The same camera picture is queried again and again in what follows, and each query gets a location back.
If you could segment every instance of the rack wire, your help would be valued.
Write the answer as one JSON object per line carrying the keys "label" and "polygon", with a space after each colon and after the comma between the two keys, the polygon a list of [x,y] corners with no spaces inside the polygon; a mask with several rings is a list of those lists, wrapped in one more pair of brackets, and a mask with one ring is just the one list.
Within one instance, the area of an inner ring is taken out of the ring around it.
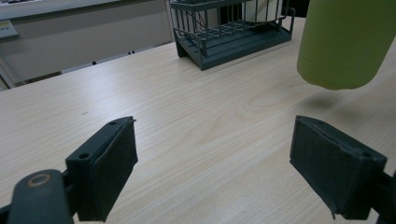
{"label": "rack wire", "polygon": [[[171,2],[177,54],[190,56],[205,70],[289,41],[295,12],[289,8],[289,0],[286,1],[286,7],[282,7],[282,0]],[[221,16],[222,7],[228,11],[225,21]],[[291,14],[291,23],[286,29],[282,21],[288,14]]]}

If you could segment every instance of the table surface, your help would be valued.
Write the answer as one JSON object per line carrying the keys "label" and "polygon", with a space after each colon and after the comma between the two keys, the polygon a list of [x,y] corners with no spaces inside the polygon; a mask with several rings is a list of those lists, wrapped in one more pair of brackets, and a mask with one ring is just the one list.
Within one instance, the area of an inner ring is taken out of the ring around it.
{"label": "table surface", "polygon": [[134,116],[138,164],[107,223],[375,223],[332,220],[290,165],[296,115],[322,119],[396,170],[396,44],[354,91],[307,84],[293,39],[200,71],[175,44],[0,92],[0,205],[107,122]]}

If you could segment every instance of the green cylindrical object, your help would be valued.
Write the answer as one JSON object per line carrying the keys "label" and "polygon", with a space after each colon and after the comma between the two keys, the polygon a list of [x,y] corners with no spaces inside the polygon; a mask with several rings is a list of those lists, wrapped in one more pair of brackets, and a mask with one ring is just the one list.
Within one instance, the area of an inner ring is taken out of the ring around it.
{"label": "green cylindrical object", "polygon": [[311,0],[297,70],[330,90],[370,82],[396,35],[396,0]]}

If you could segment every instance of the green container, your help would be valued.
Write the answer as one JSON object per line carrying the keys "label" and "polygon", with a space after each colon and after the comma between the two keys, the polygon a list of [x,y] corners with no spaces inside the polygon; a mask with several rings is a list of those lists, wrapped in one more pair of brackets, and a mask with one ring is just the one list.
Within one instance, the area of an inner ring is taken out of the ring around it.
{"label": "green container", "polygon": [[396,0],[311,0],[297,70],[330,90],[370,82],[396,35]]}

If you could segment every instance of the wooden table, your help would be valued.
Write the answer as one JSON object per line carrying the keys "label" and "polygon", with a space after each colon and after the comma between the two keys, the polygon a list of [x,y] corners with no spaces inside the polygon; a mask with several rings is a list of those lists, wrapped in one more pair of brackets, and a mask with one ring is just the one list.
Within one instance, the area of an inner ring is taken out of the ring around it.
{"label": "wooden table", "polygon": [[396,44],[375,79],[327,91],[296,70],[293,39],[200,71],[174,44],[0,92],[0,205],[108,121],[133,115],[139,162],[107,223],[375,223],[332,220],[289,163],[296,115],[322,119],[396,170]]}

